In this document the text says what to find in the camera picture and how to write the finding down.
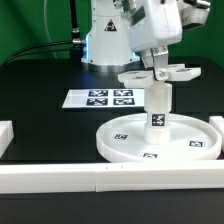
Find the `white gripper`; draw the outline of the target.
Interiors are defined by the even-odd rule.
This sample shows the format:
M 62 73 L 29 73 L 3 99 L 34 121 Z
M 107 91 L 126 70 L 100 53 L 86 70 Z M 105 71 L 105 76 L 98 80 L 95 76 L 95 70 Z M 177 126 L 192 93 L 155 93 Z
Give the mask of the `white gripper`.
M 182 24 L 176 0 L 136 0 L 129 20 L 129 42 L 141 52 L 146 69 L 154 69 L 158 81 L 168 78 L 168 47 L 182 39 Z

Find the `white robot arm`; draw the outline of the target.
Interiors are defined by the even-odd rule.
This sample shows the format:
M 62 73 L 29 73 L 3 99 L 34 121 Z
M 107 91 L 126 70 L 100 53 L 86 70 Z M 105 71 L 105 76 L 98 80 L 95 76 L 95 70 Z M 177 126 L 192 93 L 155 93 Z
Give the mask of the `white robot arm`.
M 102 72 L 125 71 L 136 62 L 156 80 L 171 77 L 168 47 L 185 30 L 206 23 L 206 0 L 91 0 L 92 27 L 82 63 Z

